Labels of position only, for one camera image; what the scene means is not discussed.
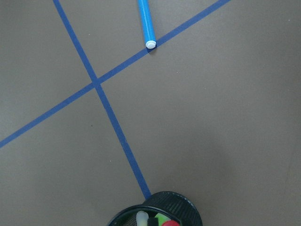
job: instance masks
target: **blue tape line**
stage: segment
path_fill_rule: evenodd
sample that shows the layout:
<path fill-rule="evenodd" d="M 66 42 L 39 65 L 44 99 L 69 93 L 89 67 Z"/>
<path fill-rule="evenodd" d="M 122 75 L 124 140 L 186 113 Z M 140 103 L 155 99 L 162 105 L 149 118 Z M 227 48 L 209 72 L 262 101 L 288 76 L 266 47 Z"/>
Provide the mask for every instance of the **blue tape line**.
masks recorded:
<path fill-rule="evenodd" d="M 140 171 L 140 168 L 138 166 L 138 163 L 134 157 L 134 154 L 129 146 L 129 144 L 127 143 L 127 139 L 126 137 L 124 136 L 124 133 L 120 127 L 120 124 L 115 116 L 115 113 L 113 112 L 113 109 L 110 105 L 110 102 L 104 92 L 104 90 L 101 88 L 101 86 L 99 86 L 97 89 L 96 89 L 102 103 L 103 103 L 103 106 L 109 116 L 109 119 L 112 123 L 112 126 L 117 134 L 117 137 L 121 143 L 121 146 L 124 150 L 124 153 L 126 154 L 127 156 L 127 160 L 128 162 L 130 163 L 131 165 L 131 168 L 135 174 L 135 177 L 137 179 L 137 182 L 140 186 L 140 189 L 145 197 L 145 199 L 148 199 L 150 196 L 151 196 L 151 192 L 149 190 L 149 188 L 147 187 L 147 184 L 146 184 L 146 181 L 143 177 L 143 174 L 142 172 Z"/>
<path fill-rule="evenodd" d="M 28 124 L 26 124 L 25 126 L 20 128 L 19 130 L 17 130 L 16 132 L 14 132 L 13 134 L 9 135 L 4 140 L 0 141 L 0 148 L 3 147 L 4 145 L 8 144 L 12 140 L 16 139 L 17 137 L 19 137 L 23 133 L 27 132 L 32 127 L 34 127 L 34 126 L 38 125 L 39 123 L 43 122 L 45 119 L 49 118 L 53 114 L 57 113 L 58 111 L 60 111 L 61 109 L 63 109 L 64 107 L 66 107 L 67 105 L 72 103 L 73 101 L 77 100 L 78 98 L 80 98 L 81 96 L 83 96 L 84 94 L 86 94 L 87 92 L 92 90 L 93 88 L 94 88 L 94 86 L 93 86 L 92 83 L 90 83 L 89 85 L 86 85 L 84 88 L 77 91 L 72 96 L 70 96 L 67 99 L 63 100 L 58 105 L 54 106 L 53 108 L 51 108 L 50 110 L 48 110 L 44 114 L 40 115 L 38 118 L 32 120 L 31 122 L 29 122 Z"/>
<path fill-rule="evenodd" d="M 157 40 L 157 47 L 159 47 L 162 44 L 164 44 L 165 42 L 169 41 L 170 39 L 172 39 L 174 36 L 178 35 L 179 33 L 185 31 L 187 28 L 194 25 L 196 22 L 200 21 L 201 19 L 203 19 L 207 15 L 209 15 L 209 14 L 213 13 L 214 11 L 218 10 L 220 7 L 222 7 L 223 5 L 225 5 L 229 1 L 231 1 L 231 0 L 219 0 L 219 1 L 215 2 L 214 4 L 212 4 L 211 6 L 209 6 L 208 8 L 201 11 L 200 13 L 196 14 L 194 17 L 187 20 L 186 22 L 184 22 L 180 26 L 174 28 L 172 31 L 170 31 L 169 33 L 167 33 L 166 35 L 162 36 L 160 39 Z M 129 59 L 122 62 L 121 64 L 114 67 L 112 70 L 108 71 L 107 73 L 102 75 L 100 78 L 98 78 L 98 82 L 103 83 L 103 82 L 107 81 L 109 78 L 113 77 L 115 74 L 118 74 L 119 72 L 121 72 L 122 70 L 124 70 L 128 66 L 132 65 L 137 60 L 141 59 L 142 57 L 144 57 L 145 55 L 147 55 L 149 52 L 151 52 L 153 50 L 154 49 L 146 49 L 146 48 L 140 50 L 138 53 L 134 54 Z"/>
<path fill-rule="evenodd" d="M 126 137 L 121 129 L 121 126 L 111 108 L 111 105 L 109 103 L 109 100 L 108 98 L 106 97 L 105 93 L 104 93 L 104 90 L 103 88 L 101 87 L 100 83 L 97 82 L 97 76 L 92 68 L 92 65 L 90 64 L 89 60 L 88 60 L 88 57 L 86 56 L 85 54 L 85 51 L 84 49 L 82 48 L 78 38 L 76 37 L 76 34 L 74 32 L 74 30 L 72 29 L 72 26 L 59 2 L 59 0 L 53 0 L 54 4 L 55 4 L 55 7 L 57 9 L 57 12 L 59 13 L 61 19 L 62 19 L 62 22 L 63 24 L 65 25 L 65 28 L 74 44 L 74 47 L 75 49 L 77 50 L 78 54 L 79 54 L 79 57 L 82 61 L 82 63 L 84 64 L 85 68 L 86 68 L 86 71 L 92 81 L 92 84 L 93 86 L 95 87 L 96 91 L 97 91 L 97 94 L 109 116 L 109 119 L 111 121 L 111 124 L 115 130 L 115 133 L 120 141 L 120 144 L 124 150 L 124 153 L 126 154 L 126 157 L 127 157 L 127 160 L 133 170 L 133 173 L 137 179 L 137 182 L 140 186 L 140 189 L 144 195 L 144 197 L 147 199 L 150 195 L 151 195 L 151 192 L 146 184 L 146 181 L 142 175 L 142 172 L 138 166 L 138 163 L 133 155 L 133 152 L 130 148 L 130 146 L 128 145 L 127 143 L 127 140 L 126 140 Z"/>
<path fill-rule="evenodd" d="M 169 33 L 167 33 L 166 35 L 164 35 L 163 37 L 158 39 L 157 46 L 158 47 L 161 46 L 162 44 L 164 44 L 168 40 L 172 39 L 174 36 L 176 36 L 179 33 L 185 31 L 187 28 L 191 27 L 196 22 L 200 21 L 201 19 L 205 18 L 209 14 L 211 14 L 214 11 L 218 10 L 220 7 L 222 7 L 223 5 L 228 3 L 229 1 L 231 1 L 231 0 L 219 0 L 219 1 L 215 2 L 214 4 L 212 4 L 211 6 L 207 7 L 202 12 L 196 14 L 194 17 L 190 18 L 189 20 L 187 20 L 186 22 L 184 22 L 180 26 L 174 28 L 172 31 L 170 31 Z"/>

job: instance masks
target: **black object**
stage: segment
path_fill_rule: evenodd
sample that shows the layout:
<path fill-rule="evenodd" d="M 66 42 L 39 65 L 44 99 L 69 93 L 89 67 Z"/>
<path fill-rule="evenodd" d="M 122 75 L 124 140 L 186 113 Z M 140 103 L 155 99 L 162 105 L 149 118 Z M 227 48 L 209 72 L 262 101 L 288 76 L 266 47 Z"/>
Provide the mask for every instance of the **black object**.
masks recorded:
<path fill-rule="evenodd" d="M 197 208 L 186 197 L 175 192 L 158 192 L 141 205 L 126 208 L 118 213 L 107 226 L 137 226 L 136 214 L 145 211 L 150 217 L 162 213 L 181 226 L 203 226 Z"/>
<path fill-rule="evenodd" d="M 147 226 L 159 226 L 158 218 L 148 218 Z"/>

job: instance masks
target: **red object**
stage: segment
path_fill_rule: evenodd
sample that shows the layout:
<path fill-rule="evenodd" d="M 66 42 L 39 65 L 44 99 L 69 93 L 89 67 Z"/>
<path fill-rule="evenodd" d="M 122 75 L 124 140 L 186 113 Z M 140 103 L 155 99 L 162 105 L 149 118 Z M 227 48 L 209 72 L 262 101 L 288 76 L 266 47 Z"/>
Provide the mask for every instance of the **red object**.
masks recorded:
<path fill-rule="evenodd" d="M 164 222 L 162 226 L 180 226 L 180 224 L 174 220 L 169 220 L 167 222 Z"/>

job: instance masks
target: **blue pipe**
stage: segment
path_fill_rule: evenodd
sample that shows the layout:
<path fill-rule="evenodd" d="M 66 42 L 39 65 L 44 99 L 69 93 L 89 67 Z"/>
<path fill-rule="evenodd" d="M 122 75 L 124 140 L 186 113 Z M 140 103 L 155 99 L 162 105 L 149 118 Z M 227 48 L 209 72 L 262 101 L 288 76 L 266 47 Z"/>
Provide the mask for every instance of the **blue pipe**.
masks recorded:
<path fill-rule="evenodd" d="M 147 0 L 138 0 L 142 29 L 146 48 L 156 47 L 156 37 L 151 21 L 151 12 Z"/>

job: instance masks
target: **white end cap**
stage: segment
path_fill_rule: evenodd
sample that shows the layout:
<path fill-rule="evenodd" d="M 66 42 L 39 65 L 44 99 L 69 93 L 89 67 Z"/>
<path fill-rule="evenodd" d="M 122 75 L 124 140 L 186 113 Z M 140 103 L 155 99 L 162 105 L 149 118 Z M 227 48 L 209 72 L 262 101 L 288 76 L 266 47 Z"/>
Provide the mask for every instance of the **white end cap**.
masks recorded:
<path fill-rule="evenodd" d="M 147 41 L 146 43 L 145 43 L 145 46 L 146 46 L 146 48 L 149 48 L 149 49 L 152 49 L 152 48 L 155 48 L 156 47 L 156 42 L 155 41 Z"/>
<path fill-rule="evenodd" d="M 139 211 L 136 215 L 137 226 L 147 226 L 149 215 L 144 211 Z"/>

